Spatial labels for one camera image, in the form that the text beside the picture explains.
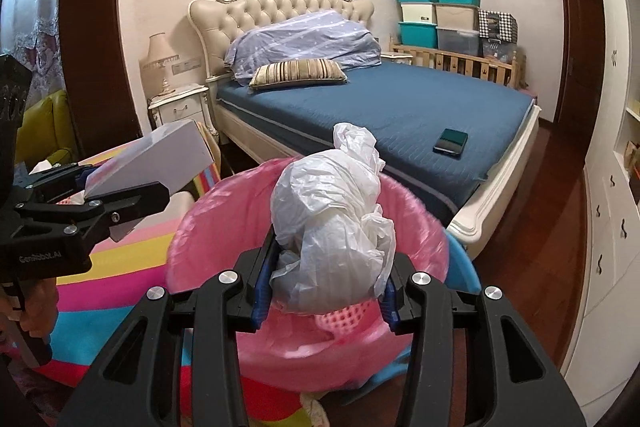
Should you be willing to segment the person left hand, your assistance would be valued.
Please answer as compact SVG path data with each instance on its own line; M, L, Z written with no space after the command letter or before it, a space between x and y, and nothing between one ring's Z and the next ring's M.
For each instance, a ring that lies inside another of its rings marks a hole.
M55 279L39 280L27 284L24 291L24 310L13 308L5 291L1 291L1 314L9 321L18 322L30 337L50 335L58 319L58 286Z

